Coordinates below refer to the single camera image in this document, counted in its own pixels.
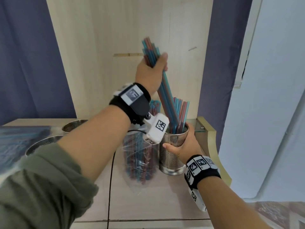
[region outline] black cable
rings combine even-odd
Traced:
[[[146,134],[145,131],[142,130],[138,130],[138,129],[134,129],[134,130],[129,130],[127,132],[142,132],[144,134]],[[109,184],[109,201],[108,201],[108,218],[107,218],[107,229],[109,229],[109,214],[110,214],[110,195],[111,195],[111,181],[112,181],[112,171],[113,171],[113,163],[114,163],[114,156],[115,156],[116,151],[113,154],[113,158],[112,158],[112,164],[111,164],[111,172],[110,172],[110,184]]]
[[[143,131],[143,130],[138,130],[138,129],[129,130],[129,131],[127,131],[127,132],[133,132],[133,131],[142,132],[142,133],[146,134],[145,131]]]
[[[108,201],[108,219],[107,219],[107,229],[109,228],[111,181],[112,181],[112,171],[113,171],[113,162],[114,162],[114,156],[115,156],[115,153],[116,153],[116,152],[114,152],[114,155],[113,155],[113,158],[112,158],[112,164],[111,164],[111,173],[110,173],[110,185],[109,185],[109,201]]]

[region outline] hand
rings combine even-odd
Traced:
[[[163,147],[166,148],[169,152],[176,154],[183,164],[186,164],[189,158],[193,155],[204,155],[201,151],[199,143],[195,138],[194,127],[189,123],[186,124],[189,127],[189,132],[182,146],[175,147],[168,143],[163,144]]]
[[[149,92],[150,96],[152,96],[161,85],[162,72],[163,70],[167,71],[167,58],[167,53],[163,53],[154,68],[147,66],[143,59],[137,67],[135,82],[142,84]]]

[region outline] metal utensil holder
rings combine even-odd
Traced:
[[[62,138],[63,135],[58,135],[58,136],[51,136],[51,137],[47,137],[44,138],[38,142],[36,142],[35,144],[31,145],[31,147],[29,147],[26,151],[25,151],[25,155],[31,155],[32,153],[35,152],[35,150],[42,145],[47,145],[47,144],[51,144],[51,143],[55,143],[57,142],[60,138]]]
[[[184,126],[183,133],[181,134],[171,134],[165,133],[162,141],[160,142],[160,166],[159,169],[168,175],[179,175],[185,171],[186,166],[178,159],[178,157],[170,153],[167,149],[163,147],[163,143],[169,143],[175,147],[181,146],[186,136],[188,135],[189,127]]]
[[[67,123],[66,125],[64,125],[61,130],[63,130],[66,133],[71,132],[73,129],[77,128],[78,126],[80,126],[81,124],[83,124],[87,121],[88,121],[88,119],[71,121],[70,123]]]

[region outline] finger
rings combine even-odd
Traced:
[[[175,147],[169,143],[164,143],[163,147],[166,148],[169,152],[173,153],[173,154],[178,154],[180,147]]]
[[[191,135],[193,135],[195,133],[195,129],[193,127],[193,125],[191,123],[186,122],[186,125],[189,127],[189,132]]]
[[[167,63],[167,58],[168,58],[168,54],[167,53],[163,53],[160,58],[158,59],[156,65],[154,66],[154,69],[158,72],[162,72],[163,69],[166,66]]]

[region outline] table surface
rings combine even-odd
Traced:
[[[75,119],[17,119],[5,126],[50,125],[52,135],[60,135],[61,127]],[[124,157],[118,149],[114,159],[110,220],[208,219],[188,192],[183,175],[169,176],[157,171],[145,186],[131,185],[124,171]],[[77,222],[107,220],[111,161],[96,180],[99,187],[91,208]]]

